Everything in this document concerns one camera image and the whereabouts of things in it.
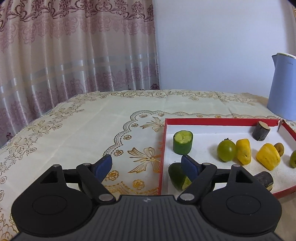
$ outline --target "kettle spout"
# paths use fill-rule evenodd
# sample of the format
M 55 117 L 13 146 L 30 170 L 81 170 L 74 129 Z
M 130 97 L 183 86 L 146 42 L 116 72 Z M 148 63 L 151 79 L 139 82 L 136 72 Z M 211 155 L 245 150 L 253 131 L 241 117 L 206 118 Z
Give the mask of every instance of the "kettle spout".
M 272 55 L 271 57 L 272 57 L 272 59 L 273 59 L 273 61 L 274 61 L 274 67 L 276 67 L 277 54 Z

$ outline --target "kettle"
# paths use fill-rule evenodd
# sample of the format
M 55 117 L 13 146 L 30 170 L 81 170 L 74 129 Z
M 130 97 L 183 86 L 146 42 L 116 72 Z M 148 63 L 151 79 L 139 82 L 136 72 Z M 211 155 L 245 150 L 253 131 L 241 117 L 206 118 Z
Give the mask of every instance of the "kettle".
M 277 116 L 296 120 L 296 57 L 287 53 L 272 55 L 274 78 L 267 108 Z

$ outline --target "table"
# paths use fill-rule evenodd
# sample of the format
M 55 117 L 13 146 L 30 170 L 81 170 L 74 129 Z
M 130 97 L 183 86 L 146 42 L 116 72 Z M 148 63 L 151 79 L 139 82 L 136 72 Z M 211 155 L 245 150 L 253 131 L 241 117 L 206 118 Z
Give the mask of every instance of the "table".
M 51 165 L 70 169 L 111 154 L 103 181 L 111 193 L 156 195 L 165 118 L 277 118 L 266 104 L 248 93 L 185 90 L 91 92 L 58 104 L 0 149 L 0 240 L 17 233 L 13 201 Z M 296 194 L 280 202 L 276 233 L 295 241 Z

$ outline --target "curtain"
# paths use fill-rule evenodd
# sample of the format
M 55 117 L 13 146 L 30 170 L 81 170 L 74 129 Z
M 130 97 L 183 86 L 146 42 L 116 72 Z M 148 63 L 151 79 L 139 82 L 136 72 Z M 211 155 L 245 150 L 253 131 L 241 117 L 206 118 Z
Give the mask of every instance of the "curtain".
M 70 97 L 159 89 L 152 0 L 5 0 L 0 146 Z

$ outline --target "wall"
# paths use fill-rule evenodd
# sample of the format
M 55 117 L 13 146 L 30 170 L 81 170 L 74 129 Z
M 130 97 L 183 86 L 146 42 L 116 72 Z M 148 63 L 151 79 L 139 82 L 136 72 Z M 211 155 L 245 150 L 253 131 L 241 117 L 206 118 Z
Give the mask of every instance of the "wall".
M 154 12 L 161 89 L 268 97 L 271 55 L 296 54 L 287 0 L 155 0 Z

